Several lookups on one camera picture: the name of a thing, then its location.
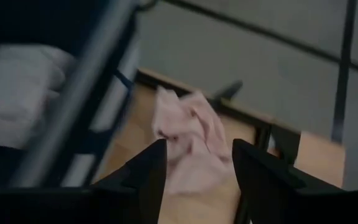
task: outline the white pillow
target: white pillow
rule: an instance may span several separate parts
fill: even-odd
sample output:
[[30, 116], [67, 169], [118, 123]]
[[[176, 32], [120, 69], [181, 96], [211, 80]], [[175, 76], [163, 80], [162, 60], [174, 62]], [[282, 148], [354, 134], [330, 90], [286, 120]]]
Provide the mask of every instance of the white pillow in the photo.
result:
[[0, 146], [21, 148], [42, 115], [48, 93], [65, 80], [73, 57], [44, 45], [0, 46]]

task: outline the white bedding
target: white bedding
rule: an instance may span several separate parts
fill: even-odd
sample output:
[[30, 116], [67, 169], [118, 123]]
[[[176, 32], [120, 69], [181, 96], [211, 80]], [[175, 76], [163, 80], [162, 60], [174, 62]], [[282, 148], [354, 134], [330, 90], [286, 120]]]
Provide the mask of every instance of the white bedding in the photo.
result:
[[74, 58], [46, 45], [0, 45], [0, 146], [20, 149]]

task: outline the wooden surface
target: wooden surface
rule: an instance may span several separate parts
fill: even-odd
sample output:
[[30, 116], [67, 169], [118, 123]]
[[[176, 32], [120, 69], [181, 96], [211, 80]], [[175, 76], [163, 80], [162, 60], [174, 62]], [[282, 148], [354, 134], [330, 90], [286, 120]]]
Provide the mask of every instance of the wooden surface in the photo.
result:
[[[155, 92], [149, 88], [136, 86], [128, 121], [110, 146], [112, 153], [109, 155], [101, 177], [120, 168], [154, 141], [151, 130], [154, 94]], [[229, 148], [234, 138], [254, 142], [253, 127], [227, 116], [221, 116], [221, 120], [226, 129]], [[240, 190], [234, 174], [227, 177], [221, 185], [202, 194], [164, 194], [159, 223], [232, 224], [239, 195]]]
[[294, 167], [327, 183], [342, 187], [345, 149], [314, 134], [301, 133]]

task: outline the gray floor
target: gray floor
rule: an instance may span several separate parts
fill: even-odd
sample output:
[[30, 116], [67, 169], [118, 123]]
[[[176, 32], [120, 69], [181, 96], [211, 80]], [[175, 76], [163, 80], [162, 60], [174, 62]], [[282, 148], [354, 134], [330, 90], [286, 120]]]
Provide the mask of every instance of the gray floor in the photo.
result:
[[[189, 1], [340, 53], [343, 0]], [[210, 93], [242, 80], [235, 99], [241, 107], [330, 137], [338, 65], [164, 2], [140, 21], [143, 67]], [[358, 13], [356, 32], [352, 57], [358, 61]], [[356, 72], [349, 80], [345, 129], [345, 187], [358, 189]]]

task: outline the crumpled cloth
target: crumpled cloth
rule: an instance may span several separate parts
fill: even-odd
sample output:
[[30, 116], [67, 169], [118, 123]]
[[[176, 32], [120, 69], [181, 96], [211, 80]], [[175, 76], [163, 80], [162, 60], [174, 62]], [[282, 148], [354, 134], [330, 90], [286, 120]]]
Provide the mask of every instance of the crumpled cloth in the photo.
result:
[[203, 192], [234, 173], [223, 124], [201, 92], [178, 98], [159, 87], [152, 129], [167, 139], [169, 194]]

